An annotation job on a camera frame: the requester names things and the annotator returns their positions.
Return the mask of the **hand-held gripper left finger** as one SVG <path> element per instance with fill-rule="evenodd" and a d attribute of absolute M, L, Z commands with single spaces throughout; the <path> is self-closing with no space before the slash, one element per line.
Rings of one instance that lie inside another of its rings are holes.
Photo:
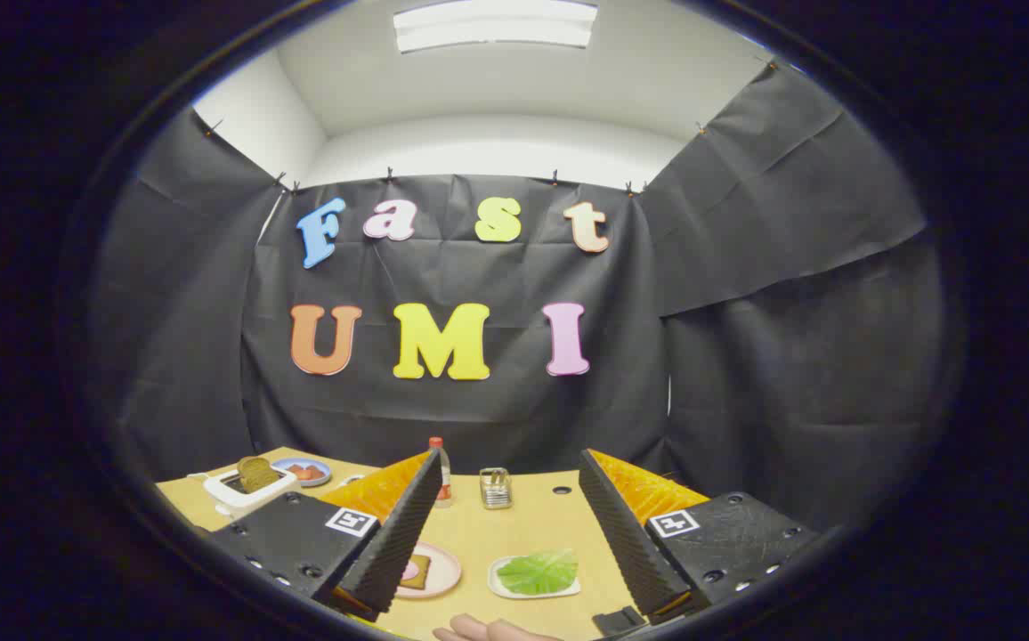
<path fill-rule="evenodd" d="M 375 621 L 440 494 L 442 454 L 426 451 L 322 498 L 284 491 L 206 540 L 259 579 Z"/>

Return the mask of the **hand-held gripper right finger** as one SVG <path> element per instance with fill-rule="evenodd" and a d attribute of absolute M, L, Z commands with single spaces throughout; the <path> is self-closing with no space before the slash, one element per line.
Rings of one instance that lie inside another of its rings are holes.
<path fill-rule="evenodd" d="M 580 455 L 579 487 L 648 624 L 717 607 L 819 536 L 747 492 L 707 498 L 592 448 Z"/>

